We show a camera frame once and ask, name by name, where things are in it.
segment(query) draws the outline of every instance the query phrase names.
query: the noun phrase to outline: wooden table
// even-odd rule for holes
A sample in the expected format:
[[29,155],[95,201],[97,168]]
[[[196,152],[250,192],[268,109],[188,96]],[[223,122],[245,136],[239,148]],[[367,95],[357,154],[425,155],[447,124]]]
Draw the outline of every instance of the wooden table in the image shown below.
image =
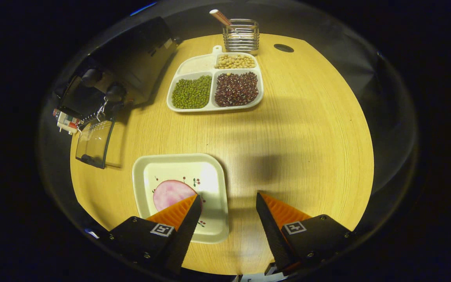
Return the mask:
[[[282,43],[295,49],[281,52]],[[222,35],[184,41],[154,103],[116,123],[104,170],[70,150],[74,190],[82,207],[107,229],[138,215],[132,166],[143,155],[203,152],[222,164],[227,185],[229,237],[219,244],[191,243],[183,267],[226,275],[260,273],[274,261],[258,214],[256,192],[309,214],[326,213],[348,229],[358,224],[373,180],[368,126],[338,71],[299,39],[261,34],[256,56],[265,93],[248,110],[179,114],[166,106],[172,77],[193,56],[211,53]]]

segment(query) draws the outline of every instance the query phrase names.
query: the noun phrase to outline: table hole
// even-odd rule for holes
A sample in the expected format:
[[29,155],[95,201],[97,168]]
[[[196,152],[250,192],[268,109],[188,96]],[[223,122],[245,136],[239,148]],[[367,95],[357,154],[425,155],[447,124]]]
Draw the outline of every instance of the table hole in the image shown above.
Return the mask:
[[292,53],[294,51],[292,47],[286,46],[284,44],[274,44],[274,48],[276,48],[277,50],[281,50],[283,52],[289,52],[289,53]]

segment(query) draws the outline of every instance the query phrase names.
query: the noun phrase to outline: pink ham slice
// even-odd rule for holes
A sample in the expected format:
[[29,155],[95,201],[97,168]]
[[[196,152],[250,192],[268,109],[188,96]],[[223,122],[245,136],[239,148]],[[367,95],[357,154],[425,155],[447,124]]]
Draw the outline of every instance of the pink ham slice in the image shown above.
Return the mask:
[[154,205],[158,211],[162,211],[183,199],[194,196],[196,192],[186,183],[178,180],[166,180],[161,182],[152,196]]

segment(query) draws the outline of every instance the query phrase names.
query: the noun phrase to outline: divided plate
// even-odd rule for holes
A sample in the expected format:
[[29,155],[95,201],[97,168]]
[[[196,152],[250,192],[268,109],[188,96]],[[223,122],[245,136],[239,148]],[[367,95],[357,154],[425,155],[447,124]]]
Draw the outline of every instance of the divided plate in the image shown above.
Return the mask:
[[[252,58],[255,62],[254,68],[247,69],[215,69],[215,64],[218,63],[218,56],[226,54],[229,56],[234,55],[243,55]],[[233,73],[233,74],[242,74],[247,72],[253,72],[257,76],[257,89],[258,95],[257,97],[250,103],[241,106],[231,106],[231,107],[219,107],[215,103],[215,90],[217,88],[217,78],[222,73]],[[211,89],[210,89],[210,97],[208,98],[208,104],[205,107],[199,109],[180,109],[173,106],[171,101],[171,95],[173,90],[175,89],[175,85],[181,79],[198,79],[202,75],[210,75],[211,76]],[[222,46],[216,45],[213,47],[212,53],[203,56],[192,57],[184,61],[177,69],[173,80],[170,85],[170,89],[168,89],[168,96],[166,97],[166,104],[173,111],[178,112],[195,112],[195,111],[217,111],[217,110],[233,110],[233,109],[244,109],[257,105],[263,98],[263,82],[262,82],[262,73],[260,71],[260,67],[258,66],[258,62],[256,58],[247,53],[240,52],[227,52],[222,53]]]

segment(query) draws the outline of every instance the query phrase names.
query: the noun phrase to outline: utensil holder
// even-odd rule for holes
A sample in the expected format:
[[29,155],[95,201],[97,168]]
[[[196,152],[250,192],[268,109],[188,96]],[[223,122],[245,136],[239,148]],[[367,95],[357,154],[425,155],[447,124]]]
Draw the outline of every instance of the utensil holder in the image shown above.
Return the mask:
[[232,25],[224,25],[224,47],[227,52],[258,54],[258,23],[247,18],[231,18]]

